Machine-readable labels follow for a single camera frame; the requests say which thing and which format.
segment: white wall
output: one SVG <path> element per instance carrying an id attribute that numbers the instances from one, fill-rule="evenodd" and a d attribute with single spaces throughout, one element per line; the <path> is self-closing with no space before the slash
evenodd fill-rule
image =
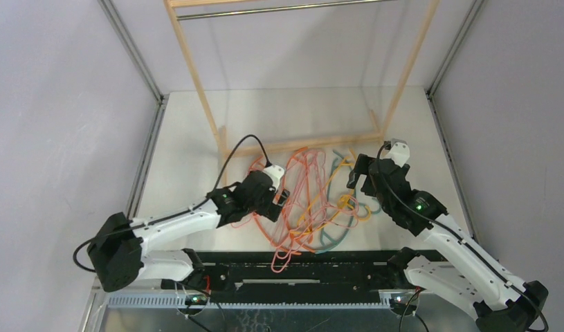
<path id="1" fill-rule="evenodd" d="M 0 331 L 77 331 L 154 108 L 96 1 L 0 1 Z"/>
<path id="2" fill-rule="evenodd" d="M 160 0 L 115 0 L 162 92 L 193 90 Z M 249 1 L 179 13 L 312 0 Z M 182 23 L 208 90 L 396 85 L 428 0 L 202 19 Z M 428 88 L 472 0 L 442 0 L 408 85 Z"/>
<path id="3" fill-rule="evenodd" d="M 436 105 L 484 246 L 564 331 L 564 0 L 488 1 Z"/>

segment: perforated metal strip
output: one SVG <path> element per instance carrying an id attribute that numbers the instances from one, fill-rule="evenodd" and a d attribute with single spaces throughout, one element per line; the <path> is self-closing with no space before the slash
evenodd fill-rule
<path id="1" fill-rule="evenodd" d="M 380 302 L 372 303 L 340 303 L 340 304 L 303 304 L 303 303 L 220 303 L 223 308 L 228 309 L 378 309 L 389 308 L 387 298 L 378 298 Z M 187 308 L 185 295 L 180 294 L 110 294 L 109 308 Z M 191 306 L 190 308 L 203 308 L 202 306 Z M 217 308 L 215 304 L 209 303 L 206 308 Z"/>

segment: metal rail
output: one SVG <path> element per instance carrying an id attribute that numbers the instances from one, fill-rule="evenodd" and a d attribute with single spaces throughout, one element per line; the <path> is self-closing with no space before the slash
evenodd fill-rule
<path id="1" fill-rule="evenodd" d="M 465 38 L 467 38 L 467 33 L 470 31 L 471 27 L 475 23 L 475 19 L 483 9 L 486 2 L 487 0 L 474 0 L 473 3 L 471 4 L 471 8 L 467 12 L 467 15 L 465 16 L 465 20 L 463 21 L 461 28 L 459 29 L 457 35 L 455 36 L 455 40 L 451 44 L 451 47 L 448 49 L 447 55 L 445 56 L 443 62 L 441 63 L 441 66 L 439 67 L 439 70 L 437 71 L 437 74 L 433 79 L 433 82 L 430 84 L 430 87 L 428 88 L 428 92 L 427 92 L 428 99 L 432 99 L 435 96 L 435 93 L 437 92 L 437 89 L 441 85 L 446 72 L 448 71 L 449 67 L 453 63 L 453 59 L 455 59 L 455 56 L 457 55 L 457 52 L 461 48 L 463 41 L 465 40 Z"/>
<path id="2" fill-rule="evenodd" d="M 147 85 L 147 88 L 153 94 L 155 100 L 157 102 L 161 102 L 161 91 L 159 90 L 159 87 L 153 78 L 152 72 L 149 70 L 149 67 L 147 67 L 145 60 L 143 60 L 141 52 L 137 48 L 137 45 L 135 45 L 135 41 L 133 40 L 131 33 L 129 33 L 127 26 L 122 21 L 113 0 L 98 0 L 98 3 L 100 4 L 102 11 L 109 19 L 110 24 L 116 31 L 117 36 L 125 47 L 125 50 L 131 58 L 131 61 L 133 61 L 133 64 L 137 68 L 137 71 L 143 78 L 143 81 Z"/>
<path id="3" fill-rule="evenodd" d="M 209 19 L 213 17 L 259 14 L 263 12 L 285 12 L 287 10 L 324 8 L 324 7 L 346 6 L 346 5 L 387 2 L 387 1 L 396 1 L 396 0 L 343 0 L 343 1 L 335 1 L 335 2 L 306 3 L 304 5 L 294 5 L 294 6 L 234 10 L 230 12 L 207 12 L 203 14 L 178 15 L 176 18 L 178 19 L 178 21 L 189 21 L 191 19 Z"/>

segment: metal rod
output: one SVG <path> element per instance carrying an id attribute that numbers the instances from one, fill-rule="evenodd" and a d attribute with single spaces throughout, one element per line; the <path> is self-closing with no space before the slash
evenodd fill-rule
<path id="1" fill-rule="evenodd" d="M 151 127 L 149 128 L 145 148 L 143 149 L 135 181 L 133 181 L 133 187 L 131 189 L 131 194 L 129 195 L 129 201 L 127 202 L 127 208 L 125 209 L 125 215 L 129 218 L 129 220 L 136 217 L 139 211 L 139 205 L 143 197 L 145 180 L 147 178 L 147 173 L 149 173 L 149 168 L 151 167 L 151 159 L 155 151 L 155 146 L 159 137 L 159 129 L 161 128 L 161 122 L 163 121 L 163 116 L 165 115 L 165 107 L 167 106 L 167 100 L 169 97 L 170 95 L 165 95 L 162 102 L 158 104 L 155 109 L 155 117 Z"/>
<path id="2" fill-rule="evenodd" d="M 374 2 L 386 2 L 386 1 L 396 1 L 396 0 L 344 0 L 344 1 L 335 1 L 335 2 L 307 3 L 307 4 L 304 4 L 304 5 L 272 7 L 272 8 L 257 8 L 257 9 L 248 9 L 248 10 L 235 10 L 235 11 L 232 11 L 232 12 L 207 12 L 207 13 L 204 13 L 204 14 L 178 15 L 176 18 L 178 19 L 178 21 L 189 21 L 191 19 L 209 19 L 209 18 L 212 18 L 212 17 L 249 15 L 249 14 L 259 14 L 259 13 L 262 13 L 262 12 L 284 12 L 284 11 L 287 11 L 287 10 L 346 6 L 346 5 L 356 5 L 356 4 L 362 4 L 362 3 L 374 3 Z"/>
<path id="3" fill-rule="evenodd" d="M 122 21 L 113 0 L 98 0 L 98 3 L 100 4 L 102 11 L 106 14 L 110 24 L 113 26 L 113 29 L 116 31 L 117 36 L 125 47 L 131 61 L 137 68 L 137 71 L 143 78 L 143 81 L 145 81 L 147 88 L 151 91 L 155 100 L 160 102 L 161 91 L 153 78 L 152 72 L 149 70 L 149 67 L 147 67 L 141 52 L 137 48 L 137 45 L 135 45 L 135 41 L 133 40 L 131 33 L 129 33 L 127 26 Z"/>
<path id="4" fill-rule="evenodd" d="M 94 308 L 95 299 L 96 299 L 96 293 L 91 293 L 88 299 L 89 305 L 87 306 L 86 312 L 84 313 L 84 318 L 82 318 L 81 332 L 86 332 L 86 328 L 88 327 L 88 323 L 90 320 L 90 314 L 92 313 L 92 309 Z"/>
<path id="5" fill-rule="evenodd" d="M 476 227 L 474 222 L 473 213 L 469 208 L 469 203 L 467 200 L 467 195 L 465 195 L 466 191 L 463 188 L 461 183 L 458 165 L 455 164 L 455 158 L 453 156 L 453 152 L 451 149 L 451 145 L 449 144 L 450 140 L 447 140 L 445 131 L 443 130 L 442 121 L 439 117 L 439 112 L 437 110 L 437 105 L 435 105 L 435 101 L 432 99 L 428 99 L 428 106 L 430 107 L 430 112 L 433 115 L 433 120 L 435 121 L 435 126 L 437 128 L 437 133 L 439 134 L 439 138 L 441 139 L 441 146 L 443 148 L 443 152 L 447 157 L 447 165 L 449 170 L 451 171 L 451 175 L 453 176 L 453 184 L 455 185 L 455 189 L 457 190 L 457 195 L 459 196 L 459 201 L 461 203 L 461 211 L 463 211 L 463 215 L 465 216 L 465 220 L 467 221 L 467 227 L 469 228 L 469 232 L 473 236 L 475 242 L 481 244 L 482 242 L 482 235 L 479 232 L 479 228 Z"/>
<path id="6" fill-rule="evenodd" d="M 473 3 L 471 4 L 471 8 L 467 12 L 467 15 L 465 16 L 465 20 L 463 21 L 461 28 L 459 29 L 457 35 L 455 36 L 455 40 L 451 44 L 451 47 L 448 49 L 447 55 L 445 56 L 443 62 L 441 63 L 441 66 L 439 67 L 439 70 L 437 71 L 437 74 L 433 79 L 433 82 L 430 84 L 430 87 L 428 88 L 427 94 L 429 99 L 432 98 L 437 92 L 437 89 L 441 85 L 446 72 L 448 71 L 449 67 L 453 63 L 453 59 L 455 58 L 457 52 L 461 48 L 463 41 L 465 40 L 465 38 L 467 38 L 467 33 L 475 23 L 475 19 L 483 9 L 486 2 L 487 0 L 474 0 Z"/>

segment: black cable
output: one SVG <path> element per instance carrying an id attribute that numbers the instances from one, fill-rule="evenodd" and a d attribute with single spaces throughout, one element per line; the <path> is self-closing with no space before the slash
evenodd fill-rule
<path id="1" fill-rule="evenodd" d="M 269 157 L 267 156 L 267 152 L 265 151 L 265 148 L 264 148 L 264 146 L 263 146 L 262 141 L 261 141 L 257 136 L 255 136 L 255 135 L 253 135 L 252 133 L 250 133 L 249 135 L 246 135 L 246 136 L 244 136 L 243 138 L 241 138 L 241 140 L 235 145 L 235 147 L 233 147 L 233 149 L 230 150 L 230 154 L 228 155 L 227 159 L 225 160 L 225 163 L 223 164 L 223 167 L 221 168 L 221 171 L 220 171 L 220 173 L 219 173 L 219 176 L 217 177 L 217 180 L 215 181 L 215 185 L 214 185 L 214 187 L 212 187 L 212 190 L 211 190 L 210 192 L 215 191 L 216 188 L 219 186 L 219 182 L 221 182 L 221 178 L 223 177 L 223 174 L 224 174 L 225 169 L 226 169 L 226 167 L 227 167 L 227 165 L 228 165 L 228 162 L 229 162 L 230 159 L 233 157 L 233 154 L 235 154 L 235 152 L 237 151 L 237 149 L 239 149 L 239 146 L 241 146 L 241 144 L 242 144 L 247 138 L 254 138 L 254 139 L 257 141 L 257 143 L 259 143 L 260 147 L 262 148 L 263 154 L 264 154 L 264 156 L 265 156 L 266 167 L 271 166 L 271 162 L 269 161 Z M 200 204 L 195 205 L 195 206 L 192 208 L 192 211 L 194 211 L 194 210 L 200 208 L 202 205 L 204 205 L 206 202 L 208 202 L 208 199 L 209 199 L 209 198 L 205 198 L 202 202 L 200 202 Z M 139 229 L 139 228 L 143 228 L 143 227 L 147 227 L 147 226 L 153 226 L 153 225 L 156 225 L 157 223 L 161 223 L 161 222 L 164 222 L 164 221 L 166 221 L 166 220 L 170 220 L 170 219 L 172 219 L 172 218 L 176 218 L 176 217 L 178 217 L 178 216 L 182 216 L 182 215 L 184 215 L 184 214 L 187 214 L 188 212 L 190 212 L 190 209 L 186 209 L 186 210 L 184 210 L 184 211 L 177 212 L 177 213 L 171 214 L 171 215 L 169 215 L 169 216 L 164 216 L 163 218 L 159 218 L 159 219 L 154 220 L 154 221 L 150 221 L 147 225 L 141 224 L 141 225 L 137 225 L 137 226 L 125 228 L 125 229 L 122 229 L 122 230 L 118 230 L 118 231 L 116 231 L 116 232 L 111 232 L 111 233 L 109 233 L 109 234 L 104 234 L 104 235 L 100 235 L 100 236 L 96 236 L 96 237 L 93 237 L 93 238 L 91 238 L 91 239 L 88 239 L 88 240 L 85 241 L 84 243 L 80 244 L 80 245 L 74 250 L 74 253 L 72 254 L 72 260 L 74 261 L 74 264 L 75 264 L 78 268 L 81 268 L 82 270 L 87 271 L 87 272 L 95 273 L 96 271 L 95 271 L 94 269 L 92 269 L 92 268 L 87 268 L 86 266 L 84 266 L 82 263 L 80 263 L 80 262 L 78 261 L 78 253 L 79 253 L 79 251 L 80 251 L 83 247 L 89 245 L 90 243 L 92 243 L 92 242 L 94 242 L 94 241 L 97 241 L 97 240 L 100 240 L 100 239 L 104 239 L 104 238 L 110 237 L 110 236 L 112 236 L 112 235 L 120 234 L 120 233 L 123 233 L 123 232 L 129 232 L 130 230 L 137 230 L 137 229 Z"/>
<path id="2" fill-rule="evenodd" d="M 101 235 L 99 237 L 93 237 L 91 239 L 88 239 L 88 240 L 84 241 L 82 244 L 80 244 L 78 247 L 76 247 L 76 249 L 74 250 L 74 253 L 72 254 L 72 260 L 74 261 L 74 264 L 77 267 L 81 268 L 82 270 L 95 273 L 96 271 L 94 269 L 87 268 L 86 266 L 82 265 L 82 263 L 80 263 L 78 261 L 78 253 L 83 247 L 89 245 L 90 243 L 92 243 L 92 242 L 94 242 L 98 239 L 104 239 L 105 237 L 110 237 L 112 235 L 117 235 L 117 234 L 120 234 L 120 233 L 129 232 L 130 230 L 138 230 L 139 228 L 144 228 L 144 227 L 145 227 L 145 224 L 141 224 L 141 225 L 125 228 L 125 229 L 122 229 L 122 230 L 117 230 L 115 232 L 110 232 L 109 234 Z"/>
<path id="3" fill-rule="evenodd" d="M 187 318 L 188 320 L 190 320 L 192 323 L 194 323 L 194 324 L 200 326 L 204 331 L 206 331 L 206 332 L 212 332 L 211 330 L 208 329 L 208 327 L 202 325 L 202 323 L 200 323 L 199 321 L 195 320 L 192 316 L 189 315 L 189 316 L 187 316 L 186 318 Z"/>
<path id="4" fill-rule="evenodd" d="M 424 289 L 417 290 L 416 293 L 414 293 L 414 295 L 412 295 L 412 297 L 408 300 L 408 302 L 406 302 L 406 307 L 404 308 L 404 312 L 402 313 L 402 316 L 400 317 L 400 324 L 398 326 L 399 332 L 402 332 L 402 324 L 404 323 L 404 317 L 406 316 L 406 313 L 408 312 L 408 308 L 410 308 L 410 305 L 412 304 L 412 302 L 414 302 L 420 296 L 420 293 L 422 293 L 423 291 L 424 291 Z"/>
<path id="5" fill-rule="evenodd" d="M 426 330 L 426 332 L 430 332 L 428 330 L 428 326 L 426 326 L 426 323 L 424 322 L 424 320 L 422 319 L 422 317 L 420 317 L 418 314 L 416 314 L 416 318 L 418 318 L 418 320 L 422 323 L 422 325 L 424 325 L 424 329 Z"/>
<path id="6" fill-rule="evenodd" d="M 212 295 L 210 293 L 205 292 L 204 290 L 201 290 L 200 288 L 193 287 L 193 286 L 188 285 L 188 284 L 184 284 L 183 282 L 176 282 L 176 284 L 182 286 L 184 289 L 189 288 L 189 289 L 192 289 L 196 292 L 204 294 L 204 296 L 209 298 L 210 301 L 212 303 L 214 303 L 217 306 L 217 308 L 221 311 L 221 315 L 223 316 L 223 322 L 225 324 L 225 331 L 227 331 L 228 327 L 227 327 L 227 322 L 226 322 L 225 310 L 223 310 L 223 307 L 221 306 L 221 304 L 219 302 L 215 301 L 215 299 L 212 298 Z"/>
<path id="7" fill-rule="evenodd" d="M 389 144 L 390 144 L 390 142 L 386 142 L 379 148 L 379 151 L 377 152 L 377 158 L 378 159 L 380 158 L 381 152 Z M 428 217 L 423 216 L 422 214 L 416 212 L 414 209 L 409 207 L 408 204 L 404 203 L 400 199 L 400 197 L 398 197 L 398 195 L 390 187 L 390 185 L 388 184 L 388 182 L 386 181 L 385 177 L 383 176 L 383 174 L 381 172 L 379 172 L 379 177 L 383 181 L 383 184 L 387 187 L 387 189 L 393 195 L 393 197 L 395 197 L 396 200 L 398 200 L 398 202 L 400 202 L 400 204 L 404 205 L 404 207 L 406 207 L 408 210 L 412 211 L 412 213 L 416 214 L 417 216 L 420 216 L 421 218 L 427 220 L 428 222 L 433 223 L 433 224 L 445 229 L 447 232 L 451 233 L 457 240 L 459 240 L 460 244 L 466 246 L 494 275 L 496 275 L 496 277 L 498 277 L 500 280 L 502 280 L 504 282 L 504 284 L 508 284 L 509 280 L 506 279 L 506 277 L 504 277 L 501 273 L 499 273 L 474 247 L 472 247 L 467 242 L 463 242 L 464 239 L 463 239 L 462 236 L 458 235 L 455 231 L 453 231 L 452 229 L 450 229 L 449 227 L 447 227 L 443 223 L 440 223 L 440 222 L 438 222 L 434 219 L 428 218 Z M 518 289 L 516 286 L 510 285 L 510 288 L 513 291 L 517 292 L 520 296 L 524 297 L 528 301 L 528 303 L 535 310 L 536 314 L 540 317 L 540 320 L 543 321 L 543 324 L 545 326 L 544 329 L 542 329 L 542 330 L 527 329 L 526 331 L 528 331 L 528 332 L 548 332 L 549 331 L 549 324 L 548 324 L 547 318 L 543 314 L 543 311 L 529 297 L 527 297 L 520 289 Z"/>

